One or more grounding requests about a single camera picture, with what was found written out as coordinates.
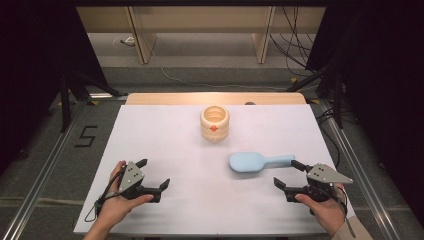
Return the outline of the light blue hairbrush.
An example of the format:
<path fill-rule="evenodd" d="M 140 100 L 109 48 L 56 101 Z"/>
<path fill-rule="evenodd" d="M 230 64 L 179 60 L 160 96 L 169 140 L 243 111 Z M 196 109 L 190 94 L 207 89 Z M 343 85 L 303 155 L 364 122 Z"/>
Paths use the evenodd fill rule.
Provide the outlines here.
<path fill-rule="evenodd" d="M 265 157 L 256 152 L 238 152 L 229 157 L 229 165 L 235 172 L 253 173 L 261 171 L 269 164 L 290 167 L 292 160 L 295 160 L 294 155 Z"/>

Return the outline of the person's right hand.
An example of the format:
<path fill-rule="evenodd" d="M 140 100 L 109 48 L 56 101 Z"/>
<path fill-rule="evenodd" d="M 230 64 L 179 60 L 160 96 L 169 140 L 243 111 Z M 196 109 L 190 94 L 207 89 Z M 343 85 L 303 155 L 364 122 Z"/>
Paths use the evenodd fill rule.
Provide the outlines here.
<path fill-rule="evenodd" d="M 342 208 L 334 199 L 316 202 L 305 194 L 297 194 L 295 199 L 312 210 L 318 223 L 331 237 L 335 235 L 345 222 Z"/>

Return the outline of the metal floor rail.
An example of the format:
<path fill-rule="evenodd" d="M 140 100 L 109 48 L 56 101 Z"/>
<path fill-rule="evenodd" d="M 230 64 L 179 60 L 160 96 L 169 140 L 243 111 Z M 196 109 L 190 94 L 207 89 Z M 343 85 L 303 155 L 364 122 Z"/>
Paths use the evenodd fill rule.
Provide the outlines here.
<path fill-rule="evenodd" d="M 321 108 L 325 113 L 332 113 L 329 119 L 329 126 L 332 129 L 341 152 L 346 158 L 347 164 L 355 176 L 355 182 L 359 186 L 361 193 L 363 194 L 364 199 L 367 202 L 382 235 L 384 236 L 384 239 L 400 240 L 399 232 L 396 229 L 389 212 L 386 210 L 382 199 L 378 196 L 376 188 L 370 178 L 366 175 L 365 168 L 362 166 L 358 155 L 349 142 L 344 129 L 336 122 L 337 111 L 335 110 L 335 105 L 331 105 L 328 100 L 323 100 Z"/>
<path fill-rule="evenodd" d="M 19 240 L 31 214 L 36 207 L 39 197 L 44 191 L 52 172 L 54 171 L 58 161 L 60 160 L 60 157 L 62 156 L 62 153 L 69 140 L 69 136 L 73 131 L 73 127 L 85 106 L 85 102 L 76 103 L 75 108 L 72 111 L 74 118 L 71 119 L 65 129 L 59 133 L 54 146 L 51 148 L 48 157 L 45 159 L 41 170 L 38 172 L 37 178 L 33 181 L 29 192 L 21 201 L 16 214 L 12 218 L 9 226 L 6 228 L 5 233 L 2 235 L 0 240 Z"/>

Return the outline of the beige wooden shelf unit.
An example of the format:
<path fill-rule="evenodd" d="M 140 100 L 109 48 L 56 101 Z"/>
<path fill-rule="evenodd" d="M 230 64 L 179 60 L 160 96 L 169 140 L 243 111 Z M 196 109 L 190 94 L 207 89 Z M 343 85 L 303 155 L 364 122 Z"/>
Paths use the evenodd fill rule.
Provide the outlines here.
<path fill-rule="evenodd" d="M 88 33 L 130 33 L 146 64 L 159 33 L 247 33 L 257 62 L 266 59 L 272 33 L 316 34 L 323 7 L 79 7 Z"/>

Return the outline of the person's left hand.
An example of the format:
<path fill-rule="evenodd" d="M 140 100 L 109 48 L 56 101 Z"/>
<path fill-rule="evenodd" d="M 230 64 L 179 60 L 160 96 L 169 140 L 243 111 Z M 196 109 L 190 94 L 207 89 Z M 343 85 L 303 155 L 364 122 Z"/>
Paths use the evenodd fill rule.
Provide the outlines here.
<path fill-rule="evenodd" d="M 103 204 L 95 225 L 99 226 L 101 229 L 110 230 L 121 222 L 132 209 L 152 199 L 152 195 L 142 195 L 132 200 L 128 200 L 122 196 L 109 198 Z"/>

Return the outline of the round floor outlet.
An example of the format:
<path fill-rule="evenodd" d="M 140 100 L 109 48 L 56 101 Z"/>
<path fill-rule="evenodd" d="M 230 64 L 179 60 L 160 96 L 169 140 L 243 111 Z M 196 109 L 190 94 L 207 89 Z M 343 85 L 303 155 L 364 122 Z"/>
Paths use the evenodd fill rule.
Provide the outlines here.
<path fill-rule="evenodd" d="M 113 40 L 112 46 L 114 48 L 134 47 L 135 46 L 135 40 L 131 36 L 120 35 Z"/>

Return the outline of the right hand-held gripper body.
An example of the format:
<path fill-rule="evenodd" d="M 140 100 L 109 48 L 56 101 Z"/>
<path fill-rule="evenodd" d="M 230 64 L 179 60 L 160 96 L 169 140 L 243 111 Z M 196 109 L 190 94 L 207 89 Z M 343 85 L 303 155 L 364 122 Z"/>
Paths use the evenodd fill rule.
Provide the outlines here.
<path fill-rule="evenodd" d="M 325 202 L 329 199 L 337 201 L 340 198 L 337 184 L 352 184 L 353 180 L 325 164 L 316 164 L 313 167 L 306 165 L 307 185 L 301 188 L 287 187 L 284 190 L 288 202 L 297 202 L 297 194 L 305 194 L 316 202 Z"/>

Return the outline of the cream ribbed cup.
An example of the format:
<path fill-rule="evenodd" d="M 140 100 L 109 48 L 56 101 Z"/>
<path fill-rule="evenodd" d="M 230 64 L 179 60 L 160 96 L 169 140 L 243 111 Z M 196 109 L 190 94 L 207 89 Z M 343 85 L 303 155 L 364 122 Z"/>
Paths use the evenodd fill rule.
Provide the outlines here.
<path fill-rule="evenodd" d="M 206 107 L 200 114 L 201 135 L 208 141 L 219 142 L 229 133 L 229 112 L 221 106 Z"/>

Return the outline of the black tripod stand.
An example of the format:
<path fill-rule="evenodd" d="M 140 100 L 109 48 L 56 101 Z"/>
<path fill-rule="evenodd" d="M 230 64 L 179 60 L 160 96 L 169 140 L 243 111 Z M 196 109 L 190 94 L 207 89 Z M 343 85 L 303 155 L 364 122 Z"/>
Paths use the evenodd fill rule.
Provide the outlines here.
<path fill-rule="evenodd" d="M 324 66 L 317 72 L 301 80 L 299 83 L 289 87 L 287 92 L 296 92 L 313 81 L 320 79 L 315 93 L 319 98 L 328 98 L 333 96 L 333 117 L 337 126 L 342 129 L 341 120 L 341 99 L 342 99 L 342 83 L 341 75 L 335 67 L 330 65 Z"/>
<path fill-rule="evenodd" d="M 69 93 L 72 93 L 78 101 L 87 101 L 90 98 L 90 94 L 86 89 L 87 85 L 94 86 L 103 92 L 111 94 L 113 97 L 127 96 L 127 93 L 113 89 L 107 83 L 101 83 L 100 81 L 90 77 L 85 73 L 78 71 L 65 72 L 60 79 L 62 132 L 65 132 L 71 123 Z"/>

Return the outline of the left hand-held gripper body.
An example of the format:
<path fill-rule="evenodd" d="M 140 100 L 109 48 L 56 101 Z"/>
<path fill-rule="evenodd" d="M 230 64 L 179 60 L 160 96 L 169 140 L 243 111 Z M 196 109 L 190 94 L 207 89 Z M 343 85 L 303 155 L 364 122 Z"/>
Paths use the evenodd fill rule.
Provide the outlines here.
<path fill-rule="evenodd" d="M 123 169 L 122 178 L 118 184 L 118 193 L 128 200 L 135 199 L 142 195 L 152 195 L 150 203 L 159 203 L 161 200 L 161 191 L 159 188 L 144 187 L 142 182 L 145 174 L 136 163 L 129 162 Z"/>

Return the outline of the wooden table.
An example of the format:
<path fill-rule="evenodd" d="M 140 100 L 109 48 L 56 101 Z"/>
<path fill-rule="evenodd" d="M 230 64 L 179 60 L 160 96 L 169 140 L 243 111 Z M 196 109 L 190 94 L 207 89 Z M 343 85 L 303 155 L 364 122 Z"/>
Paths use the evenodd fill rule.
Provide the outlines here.
<path fill-rule="evenodd" d="M 126 105 L 301 105 L 300 93 L 272 92 L 189 92 L 132 93 Z"/>

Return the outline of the black curtain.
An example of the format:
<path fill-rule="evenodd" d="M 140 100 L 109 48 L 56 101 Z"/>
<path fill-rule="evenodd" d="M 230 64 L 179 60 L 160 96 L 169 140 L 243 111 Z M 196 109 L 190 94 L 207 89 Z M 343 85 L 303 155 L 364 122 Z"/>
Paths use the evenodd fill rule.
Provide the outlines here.
<path fill-rule="evenodd" d="M 75 6 L 0 0 L 0 175 L 46 115 L 61 78 L 82 76 L 106 82 Z"/>
<path fill-rule="evenodd" d="M 342 43 L 346 96 L 424 227 L 424 0 L 317 0 L 326 7 L 310 65 Z"/>

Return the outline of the short metal bar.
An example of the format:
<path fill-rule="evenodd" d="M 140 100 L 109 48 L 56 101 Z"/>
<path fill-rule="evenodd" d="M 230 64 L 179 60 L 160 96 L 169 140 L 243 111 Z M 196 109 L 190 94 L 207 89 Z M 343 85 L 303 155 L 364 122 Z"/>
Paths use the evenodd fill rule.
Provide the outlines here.
<path fill-rule="evenodd" d="M 110 93 L 90 93 L 89 94 L 89 100 L 116 100 L 116 101 L 126 101 L 128 98 L 127 95 L 112 95 Z"/>

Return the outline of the white table board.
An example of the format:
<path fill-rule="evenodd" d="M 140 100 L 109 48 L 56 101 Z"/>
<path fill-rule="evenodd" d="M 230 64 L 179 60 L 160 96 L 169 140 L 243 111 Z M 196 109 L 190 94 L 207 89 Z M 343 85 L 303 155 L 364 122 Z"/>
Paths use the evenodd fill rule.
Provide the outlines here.
<path fill-rule="evenodd" d="M 306 183 L 303 172 L 270 166 L 258 173 L 234 172 L 236 152 L 267 157 L 293 155 L 307 165 L 330 165 L 331 156 L 311 107 L 230 105 L 229 134 L 217 143 L 200 131 L 199 105 L 124 105 L 120 108 L 80 217 L 78 234 L 91 226 L 90 210 L 118 161 L 146 159 L 146 187 L 169 187 L 158 203 L 132 210 L 113 228 L 129 236 L 301 236 L 323 229 L 302 204 L 289 203 L 273 181 Z"/>

